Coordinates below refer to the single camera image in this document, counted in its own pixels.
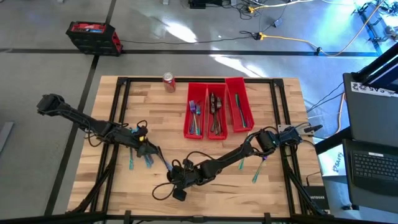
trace butcher block tabletop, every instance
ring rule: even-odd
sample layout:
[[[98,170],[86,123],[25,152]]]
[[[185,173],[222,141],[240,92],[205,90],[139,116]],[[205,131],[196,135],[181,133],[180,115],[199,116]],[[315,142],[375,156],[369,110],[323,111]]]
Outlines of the butcher block tabletop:
[[[117,76],[103,76],[93,107],[92,117],[108,120],[116,88]],[[293,125],[308,121],[304,100],[297,78],[284,78],[285,94]],[[257,131],[266,126],[276,127],[272,107],[270,85],[266,83],[246,83],[248,100],[251,105]],[[243,143],[248,133],[233,133],[229,110],[226,118],[228,138],[224,141],[185,139],[183,124],[187,103],[188,83],[177,83],[177,91],[165,92],[162,82],[132,82],[124,123],[134,127],[138,121],[148,122],[149,141],[160,146],[168,162],[173,159],[182,161],[189,152],[201,151],[213,157],[220,157]],[[283,120],[283,109],[277,89],[280,117]],[[119,96],[118,110],[115,121],[118,120],[124,86]],[[111,157],[112,146],[109,147],[108,160]],[[74,209],[94,186],[102,146],[91,147],[86,140],[69,199],[68,210]],[[298,163],[302,180],[309,174],[320,170],[314,147],[303,142],[298,146]],[[270,155],[262,167],[257,182],[252,178],[261,162],[260,157],[251,156],[244,160],[243,170],[238,169],[239,162],[223,169],[216,179],[202,186],[194,185],[185,189],[187,198],[181,202],[173,197],[158,201],[152,197],[155,186],[168,182],[167,169],[157,156],[153,156],[152,168],[147,168],[144,158],[137,158],[134,152],[134,169],[129,169],[129,149],[120,146],[116,170],[113,177],[108,214],[123,215],[131,210],[134,215],[178,215],[178,216],[217,216],[217,217],[263,217],[270,213],[272,217],[289,217],[284,175],[279,148]],[[205,160],[200,154],[192,154],[190,160],[194,164]],[[310,176],[312,185],[322,185],[320,175]],[[99,193],[97,209],[103,203],[104,186]],[[300,212],[297,191],[292,184],[295,210]],[[172,185],[159,187],[155,194],[158,198],[170,193]]]

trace red can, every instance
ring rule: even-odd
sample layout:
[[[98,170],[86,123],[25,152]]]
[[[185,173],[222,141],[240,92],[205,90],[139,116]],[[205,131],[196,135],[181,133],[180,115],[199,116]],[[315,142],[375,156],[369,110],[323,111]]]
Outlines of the red can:
[[[163,75],[163,84],[166,92],[173,93],[175,92],[175,78],[171,72],[167,72]]]

